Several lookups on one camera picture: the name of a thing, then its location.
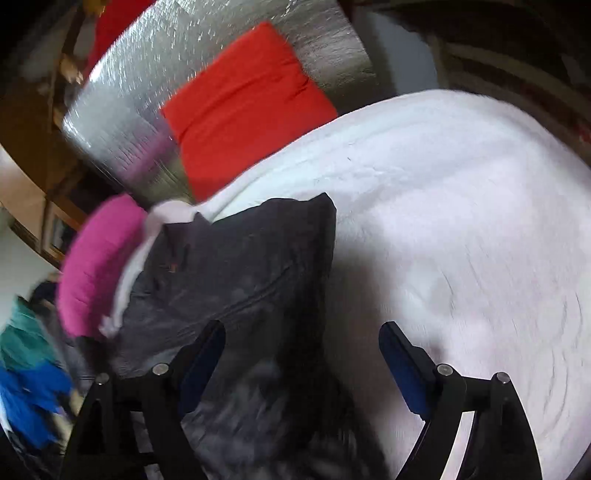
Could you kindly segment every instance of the blue padding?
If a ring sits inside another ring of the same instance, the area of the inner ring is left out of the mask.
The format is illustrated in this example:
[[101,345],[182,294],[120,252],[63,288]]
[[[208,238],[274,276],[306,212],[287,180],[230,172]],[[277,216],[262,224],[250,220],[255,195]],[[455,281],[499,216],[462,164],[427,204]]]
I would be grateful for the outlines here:
[[409,343],[394,322],[384,323],[380,328],[379,349],[408,409],[425,421],[429,419],[434,388],[434,375],[430,369],[435,364],[423,349]]
[[197,408],[207,383],[216,368],[226,346],[226,330],[220,323],[195,357],[180,387],[178,413],[184,417]]

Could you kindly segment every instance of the blue cloth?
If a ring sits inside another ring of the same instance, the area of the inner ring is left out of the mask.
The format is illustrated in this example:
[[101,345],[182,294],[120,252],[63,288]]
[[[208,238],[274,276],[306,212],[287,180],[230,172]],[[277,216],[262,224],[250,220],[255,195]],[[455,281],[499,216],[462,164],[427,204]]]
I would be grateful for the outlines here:
[[28,370],[0,368],[0,397],[7,419],[37,449],[57,440],[40,410],[58,412],[57,394],[71,390],[66,373],[47,361]]

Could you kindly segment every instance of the gray fabric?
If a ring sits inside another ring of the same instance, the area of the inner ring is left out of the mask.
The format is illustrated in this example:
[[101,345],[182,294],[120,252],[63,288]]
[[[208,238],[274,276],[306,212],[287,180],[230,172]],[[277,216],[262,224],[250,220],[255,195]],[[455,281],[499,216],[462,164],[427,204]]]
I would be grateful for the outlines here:
[[334,235],[335,208],[323,194],[269,200],[212,225],[168,225],[154,243],[111,364],[123,377],[143,374],[210,320],[224,324],[226,349],[183,420],[209,478],[386,478],[376,442],[324,361]]

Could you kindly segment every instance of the screw head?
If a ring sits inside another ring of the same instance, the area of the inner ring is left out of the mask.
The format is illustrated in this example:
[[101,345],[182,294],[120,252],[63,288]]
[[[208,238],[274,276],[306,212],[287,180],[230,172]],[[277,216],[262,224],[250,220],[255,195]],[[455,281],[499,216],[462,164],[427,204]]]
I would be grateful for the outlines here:
[[109,381],[109,374],[101,373],[98,374],[95,378],[95,382],[99,385],[105,385]]
[[156,364],[152,368],[152,373],[154,375],[164,375],[167,371],[168,371],[168,365],[167,364]]
[[503,385],[509,383],[511,381],[511,377],[507,375],[505,372],[498,372],[496,375],[496,379],[501,382]]
[[441,364],[437,366],[437,371],[444,377],[449,377],[453,373],[453,368],[447,364]]

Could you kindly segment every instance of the clothing pile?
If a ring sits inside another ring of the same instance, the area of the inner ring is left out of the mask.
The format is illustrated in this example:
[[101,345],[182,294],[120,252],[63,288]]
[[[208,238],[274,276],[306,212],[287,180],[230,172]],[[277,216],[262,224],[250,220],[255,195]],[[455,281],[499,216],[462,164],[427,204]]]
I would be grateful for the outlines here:
[[2,427],[26,467],[34,478],[53,479],[82,399],[63,369],[61,345],[54,347],[55,338],[46,329],[61,327],[43,320],[43,290],[50,296],[53,290],[54,296],[55,284],[41,284],[30,302],[17,297],[0,333],[0,401]]

